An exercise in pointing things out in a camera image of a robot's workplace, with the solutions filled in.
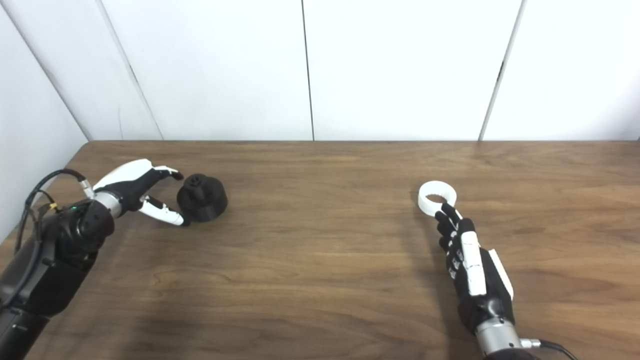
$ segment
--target black cylindrical object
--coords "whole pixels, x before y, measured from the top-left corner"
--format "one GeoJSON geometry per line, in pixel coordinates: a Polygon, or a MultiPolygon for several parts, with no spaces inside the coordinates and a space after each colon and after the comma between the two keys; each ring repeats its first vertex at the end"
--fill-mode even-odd
{"type": "Polygon", "coordinates": [[[184,180],[178,191],[178,206],[186,220],[211,221],[227,208],[225,188],[220,180],[203,174],[193,174],[184,180]]]}

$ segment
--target wooden table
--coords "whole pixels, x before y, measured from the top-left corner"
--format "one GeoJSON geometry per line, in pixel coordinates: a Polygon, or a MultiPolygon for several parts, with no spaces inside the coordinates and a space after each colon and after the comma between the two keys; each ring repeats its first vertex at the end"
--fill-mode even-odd
{"type": "Polygon", "coordinates": [[[138,158],[219,178],[226,213],[119,219],[28,359],[481,359],[416,206],[432,179],[499,251],[519,335],[640,358],[640,142],[92,142],[69,167],[95,182],[138,158]]]}

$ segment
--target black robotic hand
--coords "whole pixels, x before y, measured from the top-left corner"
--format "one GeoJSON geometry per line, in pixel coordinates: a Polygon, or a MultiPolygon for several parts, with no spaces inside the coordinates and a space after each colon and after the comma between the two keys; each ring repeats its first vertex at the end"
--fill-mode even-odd
{"type": "Polygon", "coordinates": [[[495,250],[480,247],[474,223],[462,218],[451,205],[436,212],[440,246],[446,251],[446,267],[460,303],[458,314],[472,334],[488,320],[515,324],[513,288],[495,250]]]}

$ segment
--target black cable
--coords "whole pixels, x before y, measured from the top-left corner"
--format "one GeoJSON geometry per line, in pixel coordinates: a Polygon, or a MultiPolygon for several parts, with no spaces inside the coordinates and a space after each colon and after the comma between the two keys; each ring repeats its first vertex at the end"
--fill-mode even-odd
{"type": "Polygon", "coordinates": [[[13,254],[15,255],[16,253],[18,253],[18,250],[20,250],[20,248],[22,247],[22,234],[24,232],[24,226],[26,225],[27,222],[27,216],[29,215],[29,209],[31,208],[31,204],[33,203],[33,199],[36,197],[36,195],[38,194],[38,192],[42,192],[45,194],[45,196],[47,196],[47,198],[49,199],[49,201],[54,202],[53,198],[44,190],[41,189],[42,186],[44,186],[44,184],[53,179],[54,177],[60,175],[60,174],[67,174],[67,175],[71,175],[74,176],[78,182],[84,181],[86,180],[86,177],[82,174],[80,174],[79,172],[72,170],[70,168],[63,168],[61,170],[56,170],[52,173],[50,173],[49,175],[45,176],[42,178],[42,180],[40,180],[36,186],[33,188],[33,190],[29,193],[29,195],[27,196],[27,199],[24,201],[24,210],[22,212],[22,216],[20,218],[20,227],[18,229],[18,237],[15,239],[15,247],[13,250],[13,254]]]}
{"type": "Polygon", "coordinates": [[[50,204],[55,204],[56,203],[56,201],[53,199],[53,197],[51,197],[51,195],[49,195],[48,192],[46,192],[46,191],[44,191],[42,189],[38,189],[37,192],[44,194],[47,197],[47,200],[49,200],[50,204]]]}
{"type": "MultiPolygon", "coordinates": [[[[29,281],[29,278],[31,278],[31,274],[33,273],[33,270],[35,270],[36,268],[36,263],[38,262],[38,258],[40,258],[40,249],[42,248],[42,241],[43,241],[42,221],[44,219],[44,215],[48,212],[49,209],[51,209],[51,205],[53,204],[44,204],[43,206],[40,206],[40,208],[38,209],[38,218],[37,220],[34,221],[34,224],[33,224],[35,239],[33,244],[33,251],[31,252],[31,257],[29,258],[29,263],[27,264],[27,268],[25,269],[24,274],[20,278],[18,285],[16,285],[13,293],[3,301],[2,307],[9,306],[13,302],[13,300],[15,300],[15,298],[20,294],[20,291],[22,291],[24,286],[27,284],[27,281],[29,281]]],[[[31,213],[31,216],[33,216],[33,211],[30,208],[29,208],[29,212],[31,213]]]]}
{"type": "Polygon", "coordinates": [[[554,343],[553,341],[540,340],[540,347],[541,348],[550,348],[550,349],[555,350],[555,351],[560,351],[560,352],[564,353],[569,359],[578,360],[578,358],[575,357],[569,350],[567,350],[567,348],[565,348],[564,346],[562,346],[562,345],[560,345],[558,343],[554,343]]]}

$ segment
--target connector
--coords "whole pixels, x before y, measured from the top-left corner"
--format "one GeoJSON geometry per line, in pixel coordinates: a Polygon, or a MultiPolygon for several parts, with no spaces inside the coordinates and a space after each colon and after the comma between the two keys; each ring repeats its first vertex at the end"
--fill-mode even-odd
{"type": "Polygon", "coordinates": [[[89,183],[89,181],[82,180],[79,182],[80,187],[82,188],[82,191],[84,191],[84,194],[89,198],[89,199],[95,199],[95,192],[93,192],[93,188],[91,187],[91,184],[89,183]]]}
{"type": "Polygon", "coordinates": [[[520,344],[524,348],[539,348],[542,346],[539,339],[520,339],[520,344]]]}

